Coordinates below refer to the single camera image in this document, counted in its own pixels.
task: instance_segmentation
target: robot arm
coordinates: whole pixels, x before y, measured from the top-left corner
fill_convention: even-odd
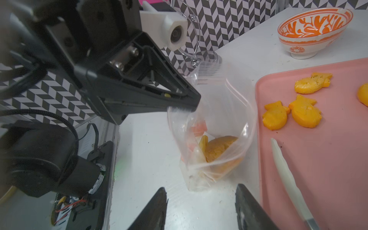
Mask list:
[[[197,108],[200,94],[142,31],[138,0],[8,0],[8,8],[0,62],[21,64],[29,72],[22,83],[1,90],[0,98],[24,92],[49,70],[71,82],[98,116],[115,124],[130,113]],[[170,41],[149,32],[160,46],[185,43],[185,20],[174,12],[155,12],[149,4],[145,8],[144,15],[157,19],[152,28],[172,32]]]

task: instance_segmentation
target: orange food piece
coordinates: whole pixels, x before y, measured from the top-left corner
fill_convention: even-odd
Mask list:
[[[295,92],[309,94],[320,90],[322,87],[329,87],[331,77],[332,74],[314,72],[311,77],[295,82]]]
[[[277,130],[282,128],[287,121],[287,115],[290,113],[290,109],[286,106],[282,106],[281,101],[277,101],[271,104],[265,105],[265,112],[262,115],[263,125],[269,130]]]
[[[289,104],[294,120],[306,128],[316,127],[322,119],[321,111],[314,107],[316,103],[314,99],[297,95],[297,99]]]
[[[207,162],[216,160],[227,148],[234,143],[238,138],[233,136],[224,136],[213,139],[206,144],[204,156]]]
[[[359,87],[357,96],[359,101],[368,107],[368,83]]]

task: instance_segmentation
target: white table surface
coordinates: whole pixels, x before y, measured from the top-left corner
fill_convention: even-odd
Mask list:
[[[253,84],[271,73],[368,57],[368,11],[354,10],[352,22],[334,44],[310,59],[292,58],[281,48],[277,27],[302,11],[287,8],[216,52],[224,61],[246,67],[244,75]],[[110,230],[127,229],[160,187],[165,187],[169,199],[165,229],[238,229],[237,184],[245,184],[259,200],[257,139],[230,176],[205,192],[187,190],[179,160],[166,113],[127,117],[120,126]]]

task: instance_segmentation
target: yellow object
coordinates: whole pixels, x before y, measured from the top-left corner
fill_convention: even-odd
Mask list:
[[[67,199],[67,197],[66,196],[63,196],[60,200],[59,200],[59,202],[57,203],[57,205],[59,205],[59,204],[61,204],[61,203],[64,203],[64,201]]]
[[[225,150],[234,143],[238,138],[233,136],[224,136],[213,139],[206,145],[206,150],[204,155],[207,162],[212,162],[216,160]]]
[[[277,101],[271,104],[265,105],[265,112],[262,115],[263,125],[269,130],[277,130],[282,128],[287,121],[287,115],[290,113],[290,109],[286,106],[282,106],[281,101]]]
[[[0,205],[5,203],[11,196],[13,196],[16,190],[17,188],[15,186],[10,186],[9,189],[5,192],[5,194],[0,198]]]
[[[358,89],[357,93],[358,99],[365,106],[368,106],[368,83],[365,83]]]
[[[306,128],[316,127],[322,119],[321,111],[313,106],[316,103],[314,99],[297,95],[297,99],[289,105],[294,120]]]
[[[203,135],[201,140],[199,141],[199,147],[201,148],[202,153],[206,151],[207,144],[208,144],[208,136]]]
[[[309,94],[320,90],[322,87],[329,87],[331,77],[332,74],[314,72],[311,77],[295,82],[295,92]]]

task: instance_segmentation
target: bowl rim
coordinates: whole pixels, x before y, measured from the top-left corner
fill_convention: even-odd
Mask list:
[[[293,15],[293,16],[291,16],[291,17],[287,18],[286,20],[284,20],[283,22],[281,22],[281,24],[280,24],[280,25],[279,25],[279,27],[277,28],[277,32],[279,33],[279,35],[280,35],[280,36],[282,36],[282,37],[284,37],[284,38],[290,38],[290,37],[284,36],[284,35],[282,35],[282,34],[280,33],[280,27],[281,27],[281,26],[282,26],[286,21],[288,21],[288,20],[290,20],[291,18],[294,18],[294,17],[296,17],[296,16],[299,16],[299,15],[301,15],[301,14],[305,14],[305,13],[307,13],[307,12],[320,11],[320,10],[326,10],[326,9],[327,9],[327,10],[329,10],[329,9],[345,10],[345,11],[349,11],[349,12],[350,12],[350,14],[351,14],[351,18],[350,18],[350,20],[348,20],[348,21],[346,22],[346,24],[345,24],[345,25],[343,25],[342,27],[347,26],[347,25],[352,21],[352,19],[353,19],[353,17],[354,17],[354,14],[353,14],[353,12],[352,12],[351,10],[349,10],[349,9],[344,9],[344,8],[340,8],[340,7],[325,7],[325,8],[312,9],[312,10],[303,11],[303,12],[301,12],[301,13],[299,13],[299,14],[295,14],[295,15]],[[332,33],[332,32],[334,32],[334,31],[336,31],[336,30],[330,31],[330,32],[328,32],[328,33],[324,33],[323,35],[327,35],[327,34]],[[310,37],[308,37],[308,38],[314,38],[314,37],[317,37],[317,36],[320,36],[320,35],[310,36]]]

